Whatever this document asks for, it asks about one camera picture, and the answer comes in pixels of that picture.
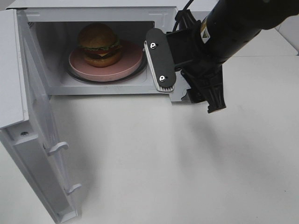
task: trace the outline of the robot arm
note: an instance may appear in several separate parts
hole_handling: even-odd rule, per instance
[[[207,101],[211,113],[226,108],[222,64],[262,29],[274,28],[287,17],[299,14],[299,1],[219,0],[202,22],[186,9],[192,2],[178,12],[173,32],[163,34],[152,29],[147,33],[147,54],[149,58],[156,58],[156,54],[163,58],[150,62],[159,87],[171,89],[175,71],[181,71],[191,87],[187,92],[190,101]],[[162,74],[167,74],[166,80],[160,79]]]

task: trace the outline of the warning label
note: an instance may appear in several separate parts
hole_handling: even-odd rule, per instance
[[[206,19],[201,24],[200,35],[203,43],[206,43],[211,38],[209,31],[207,30]]]

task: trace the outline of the white microwave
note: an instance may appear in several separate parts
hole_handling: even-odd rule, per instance
[[[204,17],[216,0],[193,10]],[[161,94],[147,66],[138,76],[108,84],[72,78],[65,62],[77,45],[79,31],[92,22],[108,24],[120,38],[143,45],[155,27],[172,30],[179,0],[38,1],[17,0],[0,12],[0,139],[56,223],[77,216],[65,169],[61,142],[49,96],[101,94]],[[189,85],[178,79],[171,101],[181,101]]]

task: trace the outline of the screw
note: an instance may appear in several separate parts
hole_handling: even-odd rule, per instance
[[[165,76],[160,76],[159,80],[160,80],[160,82],[164,82],[165,81]]]
[[[22,136],[22,137],[26,137],[27,135],[29,135],[28,132],[22,132],[22,133],[21,133],[21,136]]]
[[[156,49],[156,47],[157,47],[156,43],[151,43],[151,44],[150,44],[150,48],[151,48],[151,49],[154,50],[154,49]]]

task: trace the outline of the microwave door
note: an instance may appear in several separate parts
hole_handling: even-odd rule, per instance
[[[39,74],[31,24],[22,10],[0,12],[0,140],[56,223],[77,216],[57,134]]]

